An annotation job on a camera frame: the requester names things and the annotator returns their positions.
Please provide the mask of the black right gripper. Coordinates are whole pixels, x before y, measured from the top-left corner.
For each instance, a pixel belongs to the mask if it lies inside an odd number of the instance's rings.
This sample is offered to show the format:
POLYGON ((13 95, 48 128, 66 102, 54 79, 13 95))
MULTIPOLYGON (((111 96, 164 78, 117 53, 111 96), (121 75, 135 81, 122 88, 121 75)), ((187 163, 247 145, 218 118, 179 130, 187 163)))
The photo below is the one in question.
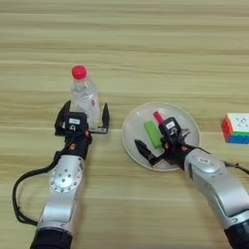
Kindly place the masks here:
MULTIPOLYGON (((185 139, 190 133, 191 131, 188 128, 184 128, 180 133, 180 137, 185 139)), ((134 142, 140 155, 148 160, 151 166, 155 166, 160 161, 165 160, 169 164, 175 164, 179 168, 183 169, 186 156, 195 149, 194 146, 188 144, 171 144, 165 142, 163 144, 164 152, 160 156, 156 157, 141 140, 135 139, 134 142)))

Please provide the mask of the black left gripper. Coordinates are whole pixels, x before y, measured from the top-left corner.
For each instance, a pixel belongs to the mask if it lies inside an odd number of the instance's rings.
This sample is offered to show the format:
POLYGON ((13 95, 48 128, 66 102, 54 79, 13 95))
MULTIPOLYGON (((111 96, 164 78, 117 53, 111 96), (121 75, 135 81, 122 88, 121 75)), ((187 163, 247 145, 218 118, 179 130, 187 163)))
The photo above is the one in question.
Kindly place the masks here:
POLYGON ((60 111, 57 114, 57 118, 54 123, 55 135, 56 136, 64 136, 65 137, 65 145, 61 151, 57 151, 54 155, 56 159, 59 159, 63 155, 69 156, 77 156, 82 158, 83 160, 87 157, 89 145, 92 142, 93 134, 107 134, 109 123, 110 123, 110 114, 108 104, 104 104, 103 112, 102 112, 102 126, 99 127, 90 127, 85 130, 66 130, 62 127, 65 114, 69 112, 71 106, 71 101, 68 100, 60 111))

